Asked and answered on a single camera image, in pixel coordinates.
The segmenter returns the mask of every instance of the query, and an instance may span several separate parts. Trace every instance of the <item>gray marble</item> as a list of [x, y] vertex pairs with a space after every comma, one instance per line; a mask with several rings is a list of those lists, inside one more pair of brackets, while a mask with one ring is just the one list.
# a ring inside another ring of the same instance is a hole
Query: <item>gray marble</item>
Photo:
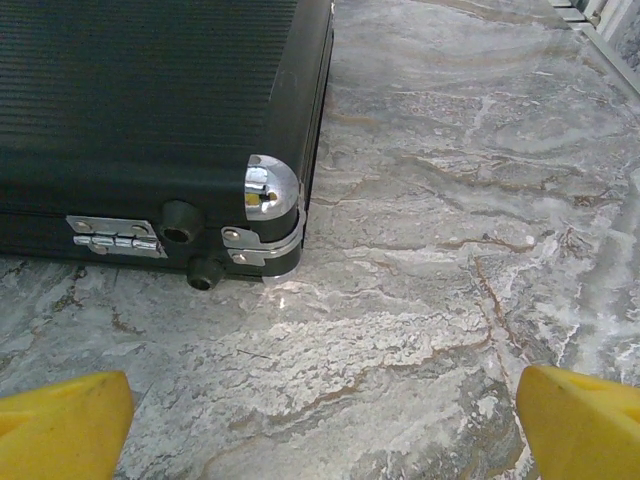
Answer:
[[546, 0], [343, 0], [277, 286], [0, 263], [0, 390], [126, 371], [117, 478], [534, 479], [529, 364], [640, 384], [640, 107]]

